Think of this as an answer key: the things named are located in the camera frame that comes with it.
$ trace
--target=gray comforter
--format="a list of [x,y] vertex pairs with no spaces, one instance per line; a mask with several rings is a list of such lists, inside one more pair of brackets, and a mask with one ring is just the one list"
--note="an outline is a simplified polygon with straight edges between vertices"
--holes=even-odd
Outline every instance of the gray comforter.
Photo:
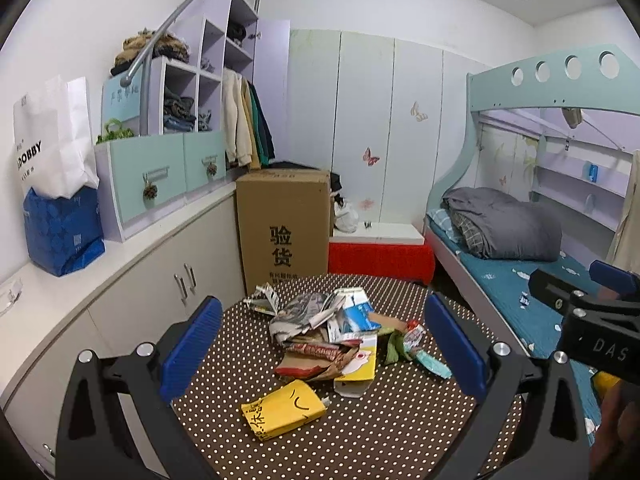
[[561,225],[544,205],[520,202],[513,196],[487,187],[452,189],[442,199],[452,213],[453,223],[463,231],[467,240],[470,239],[468,222],[458,225],[460,222],[456,219],[466,219],[477,228],[474,232],[471,226],[471,234],[479,241],[473,243],[473,248],[470,245],[475,256],[546,262],[558,259]]

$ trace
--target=mattress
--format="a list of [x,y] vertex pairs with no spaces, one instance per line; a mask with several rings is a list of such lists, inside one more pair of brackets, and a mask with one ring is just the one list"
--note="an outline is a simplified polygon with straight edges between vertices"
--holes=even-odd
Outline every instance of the mattress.
[[[484,290],[496,309],[516,333],[532,357],[547,358],[555,350],[562,325],[562,316],[529,296],[529,304],[520,304],[523,292],[529,292],[529,277],[536,269],[543,269],[588,294],[596,294],[600,285],[592,282],[588,271],[574,258],[560,253],[555,262],[519,260],[482,260],[466,253],[453,243],[445,232],[430,221],[431,230],[444,241],[466,270]],[[593,443],[593,430],[600,425],[600,409],[591,387],[593,368],[571,361],[578,383],[585,424]]]

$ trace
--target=brown tablecloth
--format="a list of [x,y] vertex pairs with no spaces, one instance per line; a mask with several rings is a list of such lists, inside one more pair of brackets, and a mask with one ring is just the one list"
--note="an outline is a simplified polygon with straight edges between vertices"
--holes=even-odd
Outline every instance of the brown tablecloth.
[[[303,292],[327,292],[344,286],[364,287],[380,314],[402,320],[422,319],[427,290],[390,278],[328,274],[281,284],[276,290],[287,302]],[[453,305],[462,317],[475,319],[462,306]],[[273,373],[282,350],[270,341],[270,319],[244,304],[228,309],[191,388],[174,401],[185,430],[223,479],[422,479],[456,438],[475,406],[453,378],[438,381],[413,363],[379,364],[374,383],[360,399],[343,399],[333,393],[331,381],[314,383],[321,397],[331,397],[326,415],[260,442],[239,407],[282,386]],[[430,335],[423,341],[423,348],[442,357]],[[520,400],[514,400],[485,470],[497,467],[502,460],[521,409]]]

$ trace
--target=handrail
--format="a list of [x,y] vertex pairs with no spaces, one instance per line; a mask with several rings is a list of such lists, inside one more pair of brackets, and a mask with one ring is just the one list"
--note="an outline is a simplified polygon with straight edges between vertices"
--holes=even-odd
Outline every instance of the handrail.
[[[164,21],[164,23],[156,30],[151,39],[146,42],[146,45],[140,50],[136,59],[133,60],[131,66],[127,70],[127,73],[120,79],[120,86],[126,88],[131,85],[133,81],[133,77],[136,75],[136,72],[143,67],[142,70],[142,81],[140,83],[140,135],[146,136],[149,131],[148,124],[148,110],[149,110],[149,79],[151,75],[151,57],[153,55],[154,47],[156,43],[162,38],[166,32],[169,30],[169,27],[174,23],[174,21],[180,16],[180,14],[187,8],[187,6],[193,0],[184,0],[174,12]],[[258,12],[258,6],[260,5],[260,0],[255,0],[254,10]]]

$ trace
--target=circular hole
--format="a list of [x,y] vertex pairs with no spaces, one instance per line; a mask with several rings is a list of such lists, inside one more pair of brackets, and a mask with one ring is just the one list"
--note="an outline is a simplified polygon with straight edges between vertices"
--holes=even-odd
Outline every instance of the circular hole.
[[511,82],[514,86],[520,86],[524,81],[524,72],[521,68],[514,68],[511,73]]
[[551,70],[549,70],[549,65],[546,61],[540,61],[536,65],[536,79],[541,83],[546,83],[549,81],[551,77]]
[[610,52],[600,54],[600,71],[604,77],[608,77],[609,79],[617,78],[620,73],[618,58]]
[[566,75],[569,79],[578,79],[582,74],[582,63],[575,56],[569,56],[564,62]]

